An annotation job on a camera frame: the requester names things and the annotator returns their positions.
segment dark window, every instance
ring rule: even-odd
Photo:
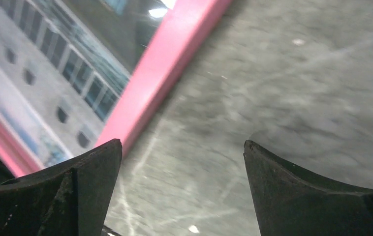
[[[42,15],[38,11],[35,11],[33,16],[33,24],[31,25],[29,32],[29,38],[31,41],[33,41],[33,43],[36,43],[37,34],[39,33],[41,23]]]
[[[8,12],[8,8],[9,8],[9,0],[3,0],[0,2],[0,6],[4,9],[5,12]]]
[[[23,9],[21,10],[21,17],[19,27],[22,31],[26,30],[27,18],[29,17],[30,4],[27,1],[23,2]]]
[[[28,85],[34,84],[35,76],[29,69],[24,70],[24,80],[26,81]]]
[[[90,107],[92,107],[99,96],[99,93],[102,90],[102,82],[99,80],[98,77],[94,78],[93,84],[88,90],[87,95],[85,96],[85,101],[88,103]]]
[[[88,145],[90,144],[90,140],[82,131],[79,131],[77,139],[78,139],[79,145],[83,148],[87,148]]]
[[[59,66],[59,62],[61,61],[63,51],[66,47],[66,41],[62,38],[62,36],[58,35],[58,40],[56,41],[55,50],[53,51],[52,58],[50,58],[50,62],[57,68]]]
[[[110,110],[113,109],[116,104],[116,101],[117,96],[110,89],[107,89],[95,110],[95,114],[100,118],[100,120],[105,121]]]
[[[68,114],[66,113],[66,111],[62,107],[58,107],[56,115],[58,116],[58,120],[61,123],[66,123],[66,121],[68,120]]]
[[[73,88],[81,93],[85,86],[89,76],[91,75],[92,69],[83,61],[79,68],[78,74],[76,75],[75,81],[73,82]]]
[[[16,63],[16,54],[13,52],[11,48],[5,49],[5,56],[7,57],[8,62],[10,62],[11,64]]]
[[[66,80],[70,81],[72,79],[73,70],[75,65],[79,60],[79,56],[76,55],[74,51],[70,51],[68,61],[66,62],[65,68],[63,69],[62,75]]]
[[[53,35],[55,33],[53,33],[49,28],[46,29],[46,32],[44,34],[44,38],[43,38],[43,43],[42,43],[42,46],[41,46],[41,51],[44,53],[44,55],[47,55],[47,53],[49,52],[49,48],[50,48],[50,43],[52,41],[52,38],[53,38]]]
[[[16,10],[16,2],[17,0],[9,0],[8,1],[10,3],[10,6],[8,6],[8,9],[7,9],[7,15],[12,19],[14,20],[14,12]]]

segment window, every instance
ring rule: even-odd
[[[80,94],[88,78],[91,76],[92,69],[83,61],[73,82],[73,88]]]
[[[44,38],[40,49],[46,56],[49,53],[50,43],[52,42],[52,38],[54,35],[55,33],[53,33],[49,28],[47,28],[46,32],[44,33]]]
[[[24,70],[24,81],[28,85],[34,85],[35,76],[29,69]]]
[[[87,148],[88,145],[90,144],[90,140],[88,139],[87,136],[85,136],[84,133],[79,131],[79,133],[78,133],[78,143],[79,143],[79,146],[81,146],[83,148]]]
[[[66,121],[68,120],[68,114],[62,107],[58,107],[56,115],[58,116],[58,120],[61,123],[66,123]]]
[[[65,68],[63,69],[62,75],[66,80],[71,81],[75,65],[79,60],[79,56],[74,51],[70,51],[68,61],[66,62]]]
[[[92,132],[88,129],[88,127],[83,126],[82,129],[78,132],[77,140],[79,146],[83,148],[88,148],[90,145],[91,140],[93,139],[94,135]]]
[[[66,123],[69,117],[69,113],[71,111],[70,105],[62,99],[58,105],[58,109],[56,110],[56,116],[61,123]]]
[[[36,43],[37,35],[39,33],[40,25],[42,23],[42,15],[38,12],[34,12],[33,23],[30,28],[29,38],[33,43]]]
[[[59,62],[61,61],[65,47],[66,47],[66,41],[63,39],[62,36],[58,35],[58,40],[56,41],[56,46],[53,51],[52,58],[50,58],[50,62],[56,68],[59,66]]]
[[[21,10],[21,17],[19,27],[22,31],[25,32],[27,26],[27,18],[29,17],[30,4],[27,1],[23,2],[23,9]]]
[[[92,107],[95,104],[96,99],[98,98],[102,90],[102,87],[103,87],[102,82],[99,80],[98,77],[95,77],[93,84],[90,87],[90,90],[88,90],[88,93],[85,96],[85,101],[88,103],[90,107]]]
[[[100,120],[105,121],[110,110],[113,109],[116,104],[116,101],[117,96],[108,88],[95,110],[95,114]]]
[[[8,8],[6,9],[6,12],[7,12],[7,15],[12,19],[14,20],[14,12],[16,10],[16,3],[17,3],[17,0],[8,0],[6,1],[9,3],[9,6]]]
[[[13,52],[11,48],[7,47],[5,49],[5,57],[7,57],[8,62],[10,62],[11,64],[16,63],[16,54]]]

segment gray floor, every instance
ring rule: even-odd
[[[244,141],[373,187],[373,1],[236,0],[125,160],[125,236],[258,235]]]

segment pink frame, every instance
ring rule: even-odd
[[[232,0],[177,0],[137,65],[96,146],[121,139],[125,156]],[[39,170],[0,122],[0,157],[15,176]]]

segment glass panel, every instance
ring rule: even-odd
[[[8,12],[8,7],[9,7],[9,4],[10,1],[9,0],[4,0],[3,2],[1,2],[1,7],[4,9],[5,12]]]
[[[37,34],[39,33],[39,28],[42,23],[42,15],[38,12],[35,11],[34,16],[33,16],[33,24],[30,29],[30,35],[29,38],[33,43],[36,43],[37,40]]]
[[[93,84],[90,87],[90,90],[85,96],[85,101],[88,103],[90,107],[94,105],[99,93],[101,92],[102,87],[103,87],[102,82],[99,80],[98,77],[95,77]]]
[[[29,9],[30,9],[30,4],[27,1],[24,1],[23,3],[23,9],[21,11],[21,18],[20,18],[20,29],[25,30],[26,25],[27,25],[27,17],[29,16]]]
[[[117,102],[117,96],[108,88],[103,98],[101,99],[95,114],[102,120],[105,121],[110,110],[113,109]]]
[[[49,51],[50,42],[52,41],[53,34],[54,33],[49,28],[46,28],[46,32],[45,32],[44,38],[43,38],[43,43],[42,43],[42,46],[40,48],[41,51],[44,53],[44,55],[47,55],[47,53]]]
[[[78,92],[81,93],[82,89],[87,82],[87,79],[91,75],[92,69],[83,61],[81,68],[76,75],[75,81],[73,82],[73,88]]]
[[[59,62],[61,61],[63,51],[66,47],[66,41],[63,39],[62,36],[58,35],[58,40],[56,42],[55,50],[53,51],[52,58],[50,59],[50,62],[57,68],[59,65]]]
[[[14,12],[16,10],[16,2],[17,0],[10,0],[10,6],[8,7],[7,14],[8,16],[14,20]]]
[[[65,68],[63,69],[62,75],[65,77],[66,80],[70,81],[72,78],[73,70],[75,69],[75,65],[79,60],[79,56],[76,55],[74,51],[71,51],[68,57],[68,61],[66,62]]]

